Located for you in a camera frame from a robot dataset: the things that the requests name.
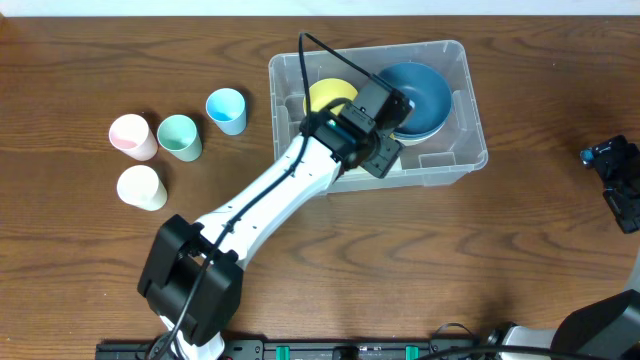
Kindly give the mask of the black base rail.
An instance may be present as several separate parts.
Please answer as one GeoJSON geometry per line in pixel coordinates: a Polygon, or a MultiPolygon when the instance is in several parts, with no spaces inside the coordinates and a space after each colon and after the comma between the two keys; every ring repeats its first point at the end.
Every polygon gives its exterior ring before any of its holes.
{"type": "MultiPolygon", "coordinates": [[[[147,342],[100,343],[95,349],[96,360],[145,360],[155,357],[166,342],[161,336],[147,342]]],[[[221,360],[380,360],[419,359],[530,359],[530,354],[499,352],[497,354],[451,354],[451,349],[474,346],[470,338],[440,337],[409,342],[273,342],[261,339],[231,340],[217,357],[221,360]]]]}

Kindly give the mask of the green plastic cup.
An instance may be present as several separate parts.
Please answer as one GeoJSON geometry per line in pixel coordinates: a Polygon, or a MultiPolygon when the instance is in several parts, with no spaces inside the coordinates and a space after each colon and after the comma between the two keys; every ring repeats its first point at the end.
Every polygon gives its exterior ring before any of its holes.
{"type": "Polygon", "coordinates": [[[158,143],[183,162],[193,162],[202,154],[196,123],[188,116],[176,114],[164,119],[157,129],[158,143]]]}

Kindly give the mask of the clear plastic storage container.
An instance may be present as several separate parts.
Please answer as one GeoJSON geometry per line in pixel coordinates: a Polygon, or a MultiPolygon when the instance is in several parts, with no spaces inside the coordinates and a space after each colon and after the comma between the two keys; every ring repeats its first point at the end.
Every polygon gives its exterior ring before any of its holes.
{"type": "MultiPolygon", "coordinates": [[[[387,177],[377,179],[358,168],[344,173],[330,193],[407,186],[450,185],[482,169],[488,150],[463,45],[454,40],[340,49],[339,54],[362,68],[379,73],[405,62],[427,65],[447,81],[453,106],[444,126],[425,142],[405,146],[387,177]]],[[[304,90],[296,53],[278,54],[268,64],[274,157],[284,155],[299,133],[304,90]]]]}

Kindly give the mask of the yellow small bowl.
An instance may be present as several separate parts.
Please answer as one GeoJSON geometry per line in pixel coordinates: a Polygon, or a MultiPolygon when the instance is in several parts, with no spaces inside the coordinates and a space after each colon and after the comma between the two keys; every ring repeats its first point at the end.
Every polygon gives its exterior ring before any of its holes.
{"type": "Polygon", "coordinates": [[[319,112],[335,99],[344,98],[353,101],[358,95],[358,90],[343,79],[326,78],[312,84],[309,87],[309,95],[311,110],[319,112]]]}

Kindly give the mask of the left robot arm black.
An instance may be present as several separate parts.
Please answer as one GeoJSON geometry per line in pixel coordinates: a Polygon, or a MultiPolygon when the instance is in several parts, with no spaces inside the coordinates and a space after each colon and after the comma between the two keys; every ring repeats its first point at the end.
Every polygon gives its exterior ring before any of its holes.
{"type": "Polygon", "coordinates": [[[414,102],[377,75],[354,100],[336,98],[308,111],[286,153],[221,208],[194,223],[174,215],[159,228],[138,292],[170,321],[149,359],[178,356],[178,341],[201,347],[237,311],[247,263],[299,207],[344,172],[362,167],[385,177],[403,151],[393,132],[414,102]]]}

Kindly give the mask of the white plastic cup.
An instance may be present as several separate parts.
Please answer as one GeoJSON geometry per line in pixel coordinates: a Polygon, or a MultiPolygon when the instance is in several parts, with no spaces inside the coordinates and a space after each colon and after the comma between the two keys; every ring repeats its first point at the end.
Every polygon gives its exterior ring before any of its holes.
{"type": "Polygon", "coordinates": [[[124,203],[146,211],[157,211],[168,200],[167,190],[160,177],[146,165],[126,169],[117,181],[116,192],[124,203]]]}

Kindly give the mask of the pink plastic cup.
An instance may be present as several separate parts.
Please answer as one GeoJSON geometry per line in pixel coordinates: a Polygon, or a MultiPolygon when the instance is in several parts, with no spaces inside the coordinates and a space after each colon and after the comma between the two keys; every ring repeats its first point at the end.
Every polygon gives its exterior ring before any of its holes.
{"type": "Polygon", "coordinates": [[[108,137],[116,149],[138,161],[150,160],[158,150],[149,124],[137,114],[117,118],[110,126],[108,137]]]}

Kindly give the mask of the dark blue bowl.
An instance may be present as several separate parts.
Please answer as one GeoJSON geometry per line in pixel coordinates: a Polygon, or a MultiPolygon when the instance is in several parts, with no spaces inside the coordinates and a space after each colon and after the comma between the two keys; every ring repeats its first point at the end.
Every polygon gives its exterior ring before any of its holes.
{"type": "Polygon", "coordinates": [[[426,139],[437,133],[446,123],[446,120],[436,121],[412,118],[406,128],[397,128],[394,136],[400,140],[426,139]]]}
{"type": "Polygon", "coordinates": [[[378,76],[414,103],[412,115],[398,128],[406,128],[412,118],[447,120],[453,106],[452,92],[446,79],[433,68],[413,62],[397,63],[378,76]]]}

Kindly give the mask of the beige large bowl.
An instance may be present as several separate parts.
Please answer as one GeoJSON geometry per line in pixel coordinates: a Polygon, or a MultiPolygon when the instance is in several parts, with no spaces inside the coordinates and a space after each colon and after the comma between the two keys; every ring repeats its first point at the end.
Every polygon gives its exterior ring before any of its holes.
{"type": "Polygon", "coordinates": [[[404,146],[415,146],[425,142],[426,140],[432,138],[434,134],[421,135],[417,137],[409,137],[403,134],[395,134],[395,139],[402,143],[404,146]]]}

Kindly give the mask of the blue plastic cup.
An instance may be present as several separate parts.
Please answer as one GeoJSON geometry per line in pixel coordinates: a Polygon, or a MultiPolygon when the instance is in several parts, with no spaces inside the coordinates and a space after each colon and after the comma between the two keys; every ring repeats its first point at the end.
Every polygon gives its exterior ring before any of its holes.
{"type": "Polygon", "coordinates": [[[247,126],[246,101],[232,88],[221,88],[209,95],[205,103],[207,115],[226,135],[241,134],[247,126]]]}

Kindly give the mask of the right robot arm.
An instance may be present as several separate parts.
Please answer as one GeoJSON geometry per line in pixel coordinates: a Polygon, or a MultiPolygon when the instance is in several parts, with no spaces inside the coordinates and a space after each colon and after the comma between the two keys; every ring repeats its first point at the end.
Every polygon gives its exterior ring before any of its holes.
{"type": "MultiPolygon", "coordinates": [[[[603,183],[603,198],[625,234],[639,231],[639,148],[618,135],[580,153],[603,183]]],[[[571,313],[554,330],[509,323],[488,337],[490,345],[528,346],[606,359],[637,359],[639,266],[624,291],[571,313]]]]}

